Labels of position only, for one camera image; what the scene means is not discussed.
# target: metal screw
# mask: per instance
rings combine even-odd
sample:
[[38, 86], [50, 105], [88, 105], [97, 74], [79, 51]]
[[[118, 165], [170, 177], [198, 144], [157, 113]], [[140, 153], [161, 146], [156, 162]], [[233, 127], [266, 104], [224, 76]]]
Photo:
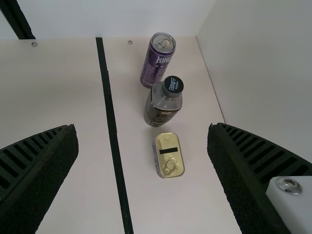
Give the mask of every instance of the metal screw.
[[290, 177], [279, 177], [276, 184], [281, 190], [293, 195], [298, 195], [302, 191], [300, 184]]

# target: bottle cap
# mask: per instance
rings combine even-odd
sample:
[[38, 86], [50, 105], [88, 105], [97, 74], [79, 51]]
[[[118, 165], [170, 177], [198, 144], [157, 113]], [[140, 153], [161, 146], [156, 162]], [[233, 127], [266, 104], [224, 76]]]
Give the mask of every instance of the bottle cap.
[[165, 96], [169, 98], [177, 98], [180, 96], [184, 88], [184, 84], [179, 77], [169, 76], [162, 83], [161, 90]]

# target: can lid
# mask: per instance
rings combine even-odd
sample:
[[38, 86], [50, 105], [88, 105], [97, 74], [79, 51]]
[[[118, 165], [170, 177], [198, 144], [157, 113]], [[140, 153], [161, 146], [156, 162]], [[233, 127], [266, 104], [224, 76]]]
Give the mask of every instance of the can lid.
[[170, 53], [176, 48], [176, 41], [167, 33], [156, 33], [152, 37], [153, 47], [162, 53]]
[[184, 84], [179, 77], [169, 76], [162, 83], [161, 90], [169, 98], [177, 98], [184, 89]]

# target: black frame edge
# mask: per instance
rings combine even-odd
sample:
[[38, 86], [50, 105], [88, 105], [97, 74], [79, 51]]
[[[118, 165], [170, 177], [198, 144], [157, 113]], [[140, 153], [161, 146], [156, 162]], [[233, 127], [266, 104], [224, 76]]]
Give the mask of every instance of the black frame edge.
[[0, 0], [0, 10], [19, 39], [36, 39], [16, 0]]
[[121, 216], [123, 221], [123, 227], [126, 234], [133, 234], [133, 226], [130, 216], [130, 208], [128, 203], [126, 184], [123, 176], [123, 170], [121, 165], [120, 151], [117, 137], [117, 127], [114, 113], [114, 106], [111, 94], [111, 87], [109, 82], [109, 76], [107, 71], [104, 45], [102, 38], [96, 38], [98, 61], [101, 71], [104, 101], [106, 108], [107, 126], [109, 133], [109, 140], [111, 144], [111, 151], [113, 157], [113, 164], [115, 170], [116, 184], [119, 196], [119, 203], [121, 209]]

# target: white shelf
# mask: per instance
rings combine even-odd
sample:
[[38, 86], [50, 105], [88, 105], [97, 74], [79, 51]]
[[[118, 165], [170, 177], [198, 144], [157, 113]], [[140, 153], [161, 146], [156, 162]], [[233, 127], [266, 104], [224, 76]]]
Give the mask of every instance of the white shelf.
[[123, 234], [96, 40], [31, 42], [0, 41], [0, 148], [71, 123], [79, 142], [36, 233]]
[[[176, 38], [165, 76], [183, 80], [183, 107], [160, 128], [148, 126], [143, 118], [150, 90], [139, 77], [148, 42], [149, 38], [104, 39], [134, 232], [241, 233], [207, 154], [208, 127], [223, 118], [196, 38]], [[152, 142], [162, 132], [179, 137], [185, 164], [181, 177], [161, 179], [156, 173]]]

